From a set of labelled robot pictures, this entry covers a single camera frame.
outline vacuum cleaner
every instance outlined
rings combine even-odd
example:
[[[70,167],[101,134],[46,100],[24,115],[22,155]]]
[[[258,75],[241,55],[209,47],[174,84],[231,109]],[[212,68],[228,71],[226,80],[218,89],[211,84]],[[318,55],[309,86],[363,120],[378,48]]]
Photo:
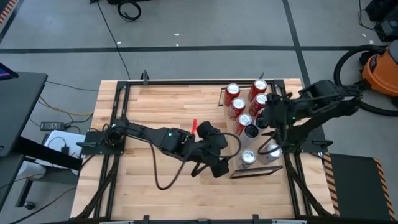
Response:
[[[390,46],[380,47],[375,45],[362,45],[345,53],[338,61],[333,72],[333,79],[338,86],[342,86],[340,72],[344,63],[354,54],[364,52],[359,61],[363,65],[362,80],[356,84],[364,91],[372,89],[392,98],[398,105],[398,40]],[[385,110],[371,106],[365,102],[360,103],[360,108],[383,116],[398,116],[398,110]]]

